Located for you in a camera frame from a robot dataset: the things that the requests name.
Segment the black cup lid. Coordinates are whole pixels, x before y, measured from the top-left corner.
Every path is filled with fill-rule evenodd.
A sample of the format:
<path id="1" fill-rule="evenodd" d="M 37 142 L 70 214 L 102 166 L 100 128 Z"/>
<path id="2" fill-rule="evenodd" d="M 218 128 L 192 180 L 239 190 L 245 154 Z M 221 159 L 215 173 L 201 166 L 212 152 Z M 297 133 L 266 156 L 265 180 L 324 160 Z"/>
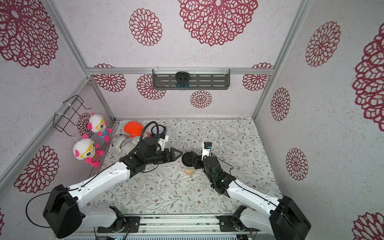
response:
<path id="1" fill-rule="evenodd" d="M 194 168 L 199 159 L 201 159 L 201 156 L 195 152 L 186 152 L 182 156 L 182 164 L 185 167 Z"/>

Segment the floral paper milk tea cup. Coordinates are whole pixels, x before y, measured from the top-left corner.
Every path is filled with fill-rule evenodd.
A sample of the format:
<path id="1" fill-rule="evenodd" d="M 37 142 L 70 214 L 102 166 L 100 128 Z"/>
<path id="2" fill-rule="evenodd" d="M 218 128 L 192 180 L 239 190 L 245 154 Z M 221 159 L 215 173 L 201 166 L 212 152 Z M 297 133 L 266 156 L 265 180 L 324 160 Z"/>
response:
<path id="1" fill-rule="evenodd" d="M 184 170 L 187 176 L 191 176 L 196 171 L 194 166 L 184 165 Z"/>

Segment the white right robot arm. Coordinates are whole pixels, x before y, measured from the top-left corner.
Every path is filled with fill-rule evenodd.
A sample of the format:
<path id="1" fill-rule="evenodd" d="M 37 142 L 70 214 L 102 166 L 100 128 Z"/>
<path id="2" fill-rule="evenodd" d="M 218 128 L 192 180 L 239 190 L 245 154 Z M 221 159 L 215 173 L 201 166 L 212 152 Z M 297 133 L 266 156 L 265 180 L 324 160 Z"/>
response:
<path id="1" fill-rule="evenodd" d="M 225 172 L 214 156 L 193 157 L 194 167 L 202 169 L 211 187 L 220 195 L 237 200 L 231 217 L 235 229 L 255 229 L 272 235 L 276 240 L 304 240 L 312 225 L 293 199 L 281 199 L 262 194 Z"/>

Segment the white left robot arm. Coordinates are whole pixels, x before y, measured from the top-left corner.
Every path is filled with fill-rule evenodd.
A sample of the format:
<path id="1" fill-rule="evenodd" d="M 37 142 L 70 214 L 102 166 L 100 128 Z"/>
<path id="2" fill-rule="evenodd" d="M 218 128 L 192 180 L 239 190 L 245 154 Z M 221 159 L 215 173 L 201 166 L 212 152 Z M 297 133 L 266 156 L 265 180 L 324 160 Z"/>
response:
<path id="1" fill-rule="evenodd" d="M 90 227 L 122 231 L 127 224 L 124 214 L 117 207 L 110 206 L 104 210 L 85 207 L 107 189 L 143 173 L 146 166 L 171 163 L 183 154 L 175 148 L 161 150 L 160 146 L 155 138 L 145 138 L 131 152 L 96 176 L 67 188 L 56 186 L 43 211 L 43 217 L 55 236 L 63 239 L 78 229 Z"/>

